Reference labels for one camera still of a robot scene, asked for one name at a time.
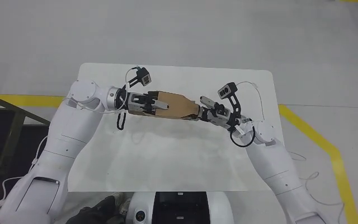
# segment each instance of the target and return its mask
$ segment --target yellow floor line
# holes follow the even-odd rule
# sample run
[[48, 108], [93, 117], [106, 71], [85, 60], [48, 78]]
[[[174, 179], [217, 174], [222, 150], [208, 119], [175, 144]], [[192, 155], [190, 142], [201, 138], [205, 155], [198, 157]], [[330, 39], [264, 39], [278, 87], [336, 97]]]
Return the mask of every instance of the yellow floor line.
[[322, 148], [331, 158], [332, 169], [336, 177], [337, 187], [340, 196], [345, 204], [345, 214], [348, 224], [358, 223], [358, 214], [354, 203], [353, 194], [343, 164], [341, 153], [337, 147], [327, 141], [322, 135], [316, 132], [309, 124], [294, 114], [287, 106], [279, 105], [280, 115], [286, 118], [292, 125], [297, 127], [309, 139]]
[[[54, 108], [57, 108], [60, 105], [63, 98], [64, 96], [0, 95], [0, 99], [16, 106], [43, 106]], [[279, 105], [279, 111], [281, 116], [286, 118], [292, 125], [296, 126], [308, 138], [329, 154], [338, 190], [340, 191], [342, 201], [345, 203], [347, 223], [358, 223], [358, 214], [353, 194], [339, 149], [316, 132], [304, 120], [294, 114], [289, 108], [287, 108], [287, 106]]]
[[0, 99], [16, 106], [43, 106], [58, 108], [64, 96], [0, 95]]

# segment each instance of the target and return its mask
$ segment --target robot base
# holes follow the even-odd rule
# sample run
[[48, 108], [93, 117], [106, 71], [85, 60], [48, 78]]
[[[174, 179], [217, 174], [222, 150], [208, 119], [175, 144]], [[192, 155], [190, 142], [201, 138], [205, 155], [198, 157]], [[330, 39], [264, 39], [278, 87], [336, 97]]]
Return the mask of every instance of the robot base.
[[136, 192], [126, 224], [234, 224], [224, 192]]

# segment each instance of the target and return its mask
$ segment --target circular joint cover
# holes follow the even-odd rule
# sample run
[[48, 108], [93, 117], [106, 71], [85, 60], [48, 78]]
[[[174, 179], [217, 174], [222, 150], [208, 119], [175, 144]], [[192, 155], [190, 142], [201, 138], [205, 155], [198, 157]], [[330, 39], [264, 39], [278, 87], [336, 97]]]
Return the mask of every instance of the circular joint cover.
[[267, 121], [260, 121], [255, 124], [256, 138], [262, 143], [269, 143], [275, 139], [274, 126]]
[[78, 102], [90, 101], [96, 88], [96, 83], [91, 80], [77, 80], [71, 86], [70, 95]]

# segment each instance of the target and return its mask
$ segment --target white cable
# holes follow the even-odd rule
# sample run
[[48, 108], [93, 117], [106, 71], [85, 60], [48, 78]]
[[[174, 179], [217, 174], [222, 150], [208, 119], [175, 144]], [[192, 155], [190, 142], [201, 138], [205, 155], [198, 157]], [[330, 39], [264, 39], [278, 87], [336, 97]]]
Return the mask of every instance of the white cable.
[[260, 94], [260, 92], [259, 92], [259, 90], [258, 90], [257, 85], [256, 85], [255, 83], [253, 83], [253, 82], [243, 81], [243, 82], [239, 82], [238, 84], [236, 84], [236, 86], [238, 86], [238, 85], [240, 85], [240, 84], [242, 84], [242, 83], [249, 83], [249, 84], [251, 84], [251, 86], [253, 86], [253, 87], [255, 88], [255, 90], [257, 91], [258, 96], [260, 97], [262, 118], [263, 118], [263, 120], [264, 120], [264, 119], [265, 119], [265, 116], [264, 116], [264, 114], [263, 114], [262, 98], [261, 98], [261, 94]]
[[100, 112], [100, 111], [97, 111], [97, 110], [93, 110], [93, 109], [91, 109], [91, 108], [88, 108], [88, 107], [84, 106], [83, 104], [81, 104], [81, 103], [79, 103], [79, 102], [77, 102], [77, 101], [75, 101], [75, 100], [73, 100], [73, 99], [71, 99], [71, 98], [68, 98], [68, 97], [65, 97], [63, 100], [70, 100], [70, 101], [74, 102], [75, 104], [77, 104], [77, 105], [78, 105], [80, 108], [82, 108], [82, 109], [90, 110], [90, 111], [93, 111], [93, 112], [96, 112], [96, 113], [99, 113], [99, 114], [114, 114], [114, 113], [117, 113], [118, 111], [120, 111], [120, 110], [123, 108], [123, 106], [125, 105], [124, 102], [126, 101], [126, 99], [127, 99], [127, 97], [128, 97], [128, 92], [129, 92], [130, 85], [129, 85], [128, 81], [127, 81], [127, 76], [128, 76], [128, 73], [129, 73], [131, 70], [133, 70], [133, 69], [135, 69], [135, 68], [129, 69], [129, 70], [126, 72], [126, 74], [125, 74], [125, 86], [126, 86], [125, 99], [123, 100], [122, 97], [120, 97], [120, 100], [121, 100], [123, 103], [122, 103], [122, 105], [121, 105], [117, 110]]
[[1, 201], [0, 201], [0, 205], [1, 205], [1, 206], [3, 205], [3, 202], [5, 201], [5, 198], [6, 198], [5, 182], [7, 182], [8, 180], [20, 179], [20, 178], [22, 178], [22, 176], [18, 176], [18, 177], [16, 177], [16, 178], [8, 178], [8, 179], [6, 179], [6, 180], [4, 180], [4, 181], [2, 182], [2, 189], [3, 189], [3, 191], [4, 191], [4, 196], [2, 197], [2, 199], [1, 199]]
[[[300, 155], [300, 154], [298, 154], [298, 153], [295, 153], [295, 152], [289, 152], [289, 153], [298, 155], [298, 156], [300, 156], [300, 157], [302, 157], [302, 158], [304, 158], [304, 159], [306, 160], [306, 157], [304, 157], [304, 156], [302, 156], [302, 155]], [[342, 205], [342, 208], [341, 208], [340, 213], [339, 213], [339, 215], [338, 215], [338, 224], [340, 224], [340, 223], [341, 223], [340, 219], [341, 219], [341, 215], [342, 215], [342, 213], [343, 213], [343, 210], [344, 210], [344, 208], [345, 208], [345, 204], [344, 204], [343, 202], [337, 202], [337, 203], [332, 203], [332, 204], [328, 204], [328, 203], [321, 202], [321, 201], [317, 200], [315, 197], [313, 197], [313, 195], [311, 195], [311, 193], [310, 193], [309, 190], [308, 190], [308, 187], [307, 187], [308, 181], [314, 180], [314, 179], [316, 179], [318, 176], [319, 176], [319, 172], [316, 171], [316, 172], [312, 173], [311, 175], [309, 175], [308, 178], [299, 178], [299, 179], [300, 179], [300, 180], [305, 180], [304, 186], [305, 186], [305, 188], [306, 188], [306, 191], [308, 192], [308, 194], [310, 195], [310, 197], [311, 197], [315, 202], [317, 202], [317, 203], [319, 203], [319, 204], [322, 204], [322, 205], [324, 205], [324, 206], [339, 206], [339, 205]]]
[[38, 156], [39, 156], [39, 151], [40, 151], [41, 145], [43, 144], [43, 142], [45, 141], [45, 139], [47, 139], [47, 136], [45, 136], [45, 137], [41, 140], [39, 146], [37, 147], [36, 156], [35, 156], [34, 160], [33, 160], [32, 163], [31, 163], [29, 172], [30, 172], [30, 170], [32, 170], [32, 168], [35, 166], [35, 164], [37, 163], [37, 161], [38, 161], [38, 159], [39, 159], [39, 158], [38, 158]]

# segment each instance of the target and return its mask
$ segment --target black cable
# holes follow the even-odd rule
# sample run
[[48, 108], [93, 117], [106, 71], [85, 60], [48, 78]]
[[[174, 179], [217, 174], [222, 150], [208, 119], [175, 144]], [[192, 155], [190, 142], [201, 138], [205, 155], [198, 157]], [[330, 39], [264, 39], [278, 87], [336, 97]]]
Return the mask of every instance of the black cable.
[[125, 117], [126, 117], [126, 115], [127, 115], [127, 113], [124, 113], [122, 125], [119, 126], [119, 120], [121, 119], [121, 113], [118, 114], [118, 118], [117, 118], [117, 128], [118, 128], [119, 130], [123, 130], [123, 129], [124, 129], [124, 123], [125, 123]]
[[252, 131], [253, 131], [252, 139], [251, 139], [251, 141], [250, 141], [247, 145], [242, 146], [242, 145], [240, 145], [240, 144], [237, 144], [237, 143], [234, 141], [234, 139], [233, 139], [233, 132], [234, 132], [234, 131], [235, 131], [235, 129], [230, 132], [230, 139], [231, 139], [231, 141], [232, 141], [236, 146], [238, 146], [238, 147], [240, 147], [240, 148], [245, 148], [245, 147], [248, 147], [249, 145], [251, 145], [252, 142], [253, 142], [253, 140], [255, 139], [255, 136], [256, 136], [256, 134], [255, 134], [255, 128], [254, 128], [254, 126], [252, 126]]

